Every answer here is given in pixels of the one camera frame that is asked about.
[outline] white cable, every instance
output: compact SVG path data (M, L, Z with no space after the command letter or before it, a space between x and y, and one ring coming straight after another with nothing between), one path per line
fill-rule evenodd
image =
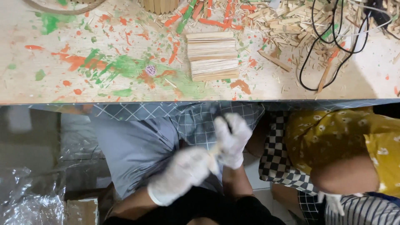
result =
M375 11L378 11L378 12L383 12L383 13L387 14L390 17L390 20L388 22L384 23L384 24L381 24L381 25L371 29L371 30L363 31L363 32L360 32L360 33L357 33L357 34L347 34L347 35L335 34L335 36L338 36L338 37L352 37L352 36L358 36L360 34L366 34L368 32L371 32L373 30L376 30L378 28L381 28L381 27L385 26L386 24L389 24L393 20L393 17L386 11L383 11L383 10L380 10L380 9L377 9L377 8L373 8L373 7L369 7L369 6L363 6L363 5L355 3L352 0L350 0L350 2L352 4L354 4L354 5L357 5L357 6L361 7L361 8L369 8L369 9L372 9L372 10L375 10Z

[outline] tile floor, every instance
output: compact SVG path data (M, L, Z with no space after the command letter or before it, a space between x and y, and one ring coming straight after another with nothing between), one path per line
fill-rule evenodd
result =
M258 165L260 158L254 157L248 152L244 154L244 169L247 177L249 178L250 184L253 187L254 195L260 200L260 202L267 207L272 215L283 220L287 225L296 225L296 222L289 214L288 210L282 206L279 202L272 198L270 182L260 180L258 176Z

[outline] striped shirt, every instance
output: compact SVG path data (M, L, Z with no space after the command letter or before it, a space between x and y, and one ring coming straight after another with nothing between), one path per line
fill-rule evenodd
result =
M400 207L373 196L344 196L341 200L345 216L325 208L326 225L400 225Z

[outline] wooden table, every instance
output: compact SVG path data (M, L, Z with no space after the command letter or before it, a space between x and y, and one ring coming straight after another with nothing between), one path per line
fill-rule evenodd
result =
M55 0L44 1L61 8ZM176 24L159 26L136 0L107 0L80 16L38 12L20 0L2 5L1 104L316 99L299 85L300 70L289 62L307 49L288 46L277 52L272 43L263 46L265 37L257 30L236 34L239 79L192 82L184 35L176 35ZM218 30L197 23L184 33ZM261 48L292 72L261 57ZM318 99L397 98L400 62L392 60L399 51L394 40L371 37ZM312 56L303 80L316 88L324 68L318 71L318 56ZM157 70L154 76L145 72L149 65Z

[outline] yellow floral shirt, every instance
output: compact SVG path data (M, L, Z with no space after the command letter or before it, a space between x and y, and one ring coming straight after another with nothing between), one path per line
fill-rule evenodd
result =
M293 112L285 143L292 164L307 174L368 151L379 192L400 197L400 119L376 115L372 107Z

